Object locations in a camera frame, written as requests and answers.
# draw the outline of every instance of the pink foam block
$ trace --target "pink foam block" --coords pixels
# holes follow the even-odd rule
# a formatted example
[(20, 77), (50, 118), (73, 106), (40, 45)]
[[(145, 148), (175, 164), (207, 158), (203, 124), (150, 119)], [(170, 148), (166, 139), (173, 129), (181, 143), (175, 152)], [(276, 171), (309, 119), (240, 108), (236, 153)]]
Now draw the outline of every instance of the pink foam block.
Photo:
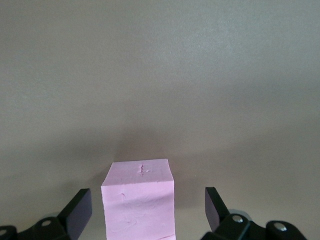
[(167, 159), (114, 162), (102, 186), (107, 240), (175, 240)]

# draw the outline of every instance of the block top face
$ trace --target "block top face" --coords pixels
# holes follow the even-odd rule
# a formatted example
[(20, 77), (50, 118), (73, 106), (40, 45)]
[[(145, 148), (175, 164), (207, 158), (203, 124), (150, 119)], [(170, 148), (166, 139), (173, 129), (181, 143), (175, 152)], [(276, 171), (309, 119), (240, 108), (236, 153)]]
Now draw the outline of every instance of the block top face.
[(112, 163), (103, 186), (173, 181), (168, 159)]

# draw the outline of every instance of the silver screw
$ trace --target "silver screw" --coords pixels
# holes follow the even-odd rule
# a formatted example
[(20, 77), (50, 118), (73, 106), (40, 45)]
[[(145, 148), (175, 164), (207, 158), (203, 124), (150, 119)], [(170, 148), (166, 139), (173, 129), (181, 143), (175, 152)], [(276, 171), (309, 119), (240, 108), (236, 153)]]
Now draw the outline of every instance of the silver screw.
[(242, 223), (244, 220), (242, 219), (242, 217), (240, 217), (239, 215), (234, 215), (232, 217), (233, 221), (237, 222), (237, 223)]
[(287, 228), (285, 225), (283, 225), (281, 222), (276, 222), (274, 224), (275, 228), (278, 229), (281, 232), (287, 231)]
[(46, 221), (44, 221), (43, 223), (41, 223), (41, 226), (42, 226), (42, 227), (45, 227), (45, 226), (50, 225), (50, 223), (51, 223), (50, 220), (46, 220)]
[(7, 233), (7, 230), (5, 230), (5, 229), (0, 230), (0, 236), (5, 235), (6, 233)]

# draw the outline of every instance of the pink block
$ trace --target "pink block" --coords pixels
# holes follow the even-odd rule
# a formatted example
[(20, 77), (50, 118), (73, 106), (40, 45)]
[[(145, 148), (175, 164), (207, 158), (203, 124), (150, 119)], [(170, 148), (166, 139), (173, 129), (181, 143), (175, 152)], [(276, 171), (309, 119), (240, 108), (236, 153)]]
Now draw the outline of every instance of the pink block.
[(114, 162), (101, 186), (107, 240), (175, 240), (168, 159)]

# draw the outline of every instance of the gray tabletop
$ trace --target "gray tabletop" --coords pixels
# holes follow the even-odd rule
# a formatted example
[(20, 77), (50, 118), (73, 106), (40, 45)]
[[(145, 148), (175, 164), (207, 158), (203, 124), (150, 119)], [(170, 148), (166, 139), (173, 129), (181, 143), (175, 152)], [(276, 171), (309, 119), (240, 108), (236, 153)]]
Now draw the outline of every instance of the gray tabletop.
[(91, 188), (106, 239), (112, 162), (168, 158), (177, 240), (209, 230), (205, 187), (259, 225), (319, 239), (320, 1), (3, 0), (0, 225)]

